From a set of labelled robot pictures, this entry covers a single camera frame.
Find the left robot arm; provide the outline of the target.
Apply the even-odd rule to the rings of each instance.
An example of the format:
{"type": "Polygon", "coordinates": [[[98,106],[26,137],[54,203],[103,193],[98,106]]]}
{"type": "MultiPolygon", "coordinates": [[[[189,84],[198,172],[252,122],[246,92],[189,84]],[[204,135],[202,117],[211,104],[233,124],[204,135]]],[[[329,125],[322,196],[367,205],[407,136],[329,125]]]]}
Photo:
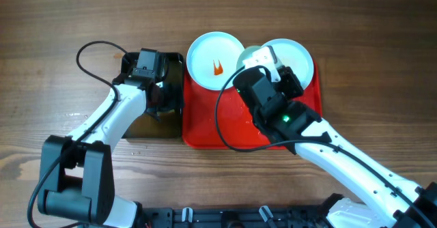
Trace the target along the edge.
{"type": "Polygon", "coordinates": [[[74,226],[147,227],[143,207],[115,194],[112,153],[142,115],[182,110],[182,88],[170,85],[171,64],[184,65],[179,53],[143,48],[124,53],[122,69],[97,110],[64,137],[51,135],[42,146],[40,177],[27,208],[70,219],[74,226]]]}

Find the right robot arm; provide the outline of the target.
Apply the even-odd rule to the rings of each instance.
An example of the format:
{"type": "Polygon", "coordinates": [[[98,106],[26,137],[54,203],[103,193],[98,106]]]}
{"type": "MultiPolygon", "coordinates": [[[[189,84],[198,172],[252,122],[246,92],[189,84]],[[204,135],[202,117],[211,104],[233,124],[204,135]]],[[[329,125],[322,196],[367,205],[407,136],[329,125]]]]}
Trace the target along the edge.
{"type": "Polygon", "coordinates": [[[269,147],[283,146],[325,170],[359,199],[332,195],[322,206],[330,227],[435,227],[436,183],[423,188],[393,173],[295,100],[301,87],[290,68],[274,81],[265,67],[240,69],[233,85],[269,147]]]}

